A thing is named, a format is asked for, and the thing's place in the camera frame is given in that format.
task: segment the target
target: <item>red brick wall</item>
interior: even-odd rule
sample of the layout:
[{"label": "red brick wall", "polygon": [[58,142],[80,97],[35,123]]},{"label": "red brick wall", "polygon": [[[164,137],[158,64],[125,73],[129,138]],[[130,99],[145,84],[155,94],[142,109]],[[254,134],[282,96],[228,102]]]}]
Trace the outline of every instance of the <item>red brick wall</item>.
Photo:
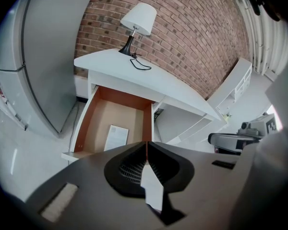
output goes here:
[{"label": "red brick wall", "polygon": [[[234,0],[91,0],[75,57],[122,48],[130,30],[120,19],[137,3],[157,10],[150,36],[136,34],[132,52],[167,70],[208,98],[239,57],[248,58],[246,31]],[[76,74],[87,74],[77,68]]]}]

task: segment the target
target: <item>black lamp base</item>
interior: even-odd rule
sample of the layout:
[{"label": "black lamp base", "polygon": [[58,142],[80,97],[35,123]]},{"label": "black lamp base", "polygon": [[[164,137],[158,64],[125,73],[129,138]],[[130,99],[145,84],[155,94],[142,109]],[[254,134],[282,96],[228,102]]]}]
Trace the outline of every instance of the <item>black lamp base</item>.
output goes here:
[{"label": "black lamp base", "polygon": [[133,36],[129,36],[128,41],[126,42],[125,46],[119,52],[124,54],[124,55],[131,56],[130,47],[131,47],[131,43],[132,43],[133,39],[134,39]]}]

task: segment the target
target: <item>black slot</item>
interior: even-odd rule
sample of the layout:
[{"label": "black slot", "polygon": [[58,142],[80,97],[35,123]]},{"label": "black slot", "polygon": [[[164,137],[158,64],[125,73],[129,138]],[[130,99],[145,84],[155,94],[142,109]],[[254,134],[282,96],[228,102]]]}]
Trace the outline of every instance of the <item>black slot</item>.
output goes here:
[{"label": "black slot", "polygon": [[235,167],[234,163],[224,162],[224,161],[220,161],[220,160],[215,160],[212,162],[212,164],[219,166],[219,167],[226,168],[226,169],[230,169],[230,170],[232,170]]}]

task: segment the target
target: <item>lamp cord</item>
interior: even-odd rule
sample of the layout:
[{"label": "lamp cord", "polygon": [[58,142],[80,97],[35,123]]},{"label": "lamp cord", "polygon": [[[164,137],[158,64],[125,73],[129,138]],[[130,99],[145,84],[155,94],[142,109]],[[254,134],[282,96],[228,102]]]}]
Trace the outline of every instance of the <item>lamp cord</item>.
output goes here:
[{"label": "lamp cord", "polygon": [[[131,54],[131,57],[132,57],[133,59],[130,59],[130,62],[133,64],[133,66],[134,66],[135,68],[137,68],[138,70],[141,70],[141,71],[150,70],[151,67],[150,67],[150,66],[143,65],[140,61],[137,60],[137,58],[138,58],[137,56],[141,56],[141,55],[138,55],[136,52],[134,52],[134,53]],[[134,65],[134,63],[132,62],[133,60],[136,60],[140,65],[142,65],[143,67],[146,67],[147,69],[142,69],[142,68],[136,67],[136,66]]]}]

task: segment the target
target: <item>white cabinet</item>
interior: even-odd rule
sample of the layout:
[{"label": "white cabinet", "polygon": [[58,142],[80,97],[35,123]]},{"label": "white cabinet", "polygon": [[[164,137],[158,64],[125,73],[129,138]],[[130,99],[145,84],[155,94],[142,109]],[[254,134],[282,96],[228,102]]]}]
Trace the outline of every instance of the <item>white cabinet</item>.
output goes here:
[{"label": "white cabinet", "polygon": [[252,64],[240,59],[222,85],[207,101],[221,115],[226,115],[250,85]]}]

